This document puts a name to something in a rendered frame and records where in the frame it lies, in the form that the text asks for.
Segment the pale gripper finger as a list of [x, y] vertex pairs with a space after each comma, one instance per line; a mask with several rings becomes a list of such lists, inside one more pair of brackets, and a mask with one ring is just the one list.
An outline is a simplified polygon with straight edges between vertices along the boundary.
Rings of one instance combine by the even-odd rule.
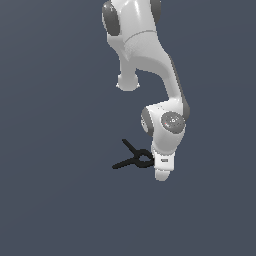
[[155, 170], [155, 179], [157, 181], [165, 181], [170, 175], [169, 171], [166, 170], [160, 170], [160, 169], [156, 169]]

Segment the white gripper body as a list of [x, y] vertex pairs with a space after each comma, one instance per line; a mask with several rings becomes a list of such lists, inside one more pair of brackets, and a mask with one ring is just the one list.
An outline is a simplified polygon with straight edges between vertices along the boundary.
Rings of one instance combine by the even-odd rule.
[[158, 152], [154, 147], [151, 147], [151, 153], [154, 158], [154, 167], [158, 170], [173, 171], [174, 158], [176, 150], [172, 150], [168, 154]]

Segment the black clamp-shaped object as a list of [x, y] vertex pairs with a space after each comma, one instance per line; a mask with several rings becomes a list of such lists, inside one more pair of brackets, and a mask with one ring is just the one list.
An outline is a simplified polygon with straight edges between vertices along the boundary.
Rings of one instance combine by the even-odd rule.
[[[133, 154], [133, 157], [114, 164], [112, 166], [113, 169], [119, 169], [132, 164], [134, 164], [138, 168], [148, 168], [154, 165], [153, 155], [147, 149], [135, 149], [132, 146], [132, 144], [126, 139], [123, 139], [122, 142]], [[142, 156], [147, 157], [148, 160], [147, 161], [141, 160]]]

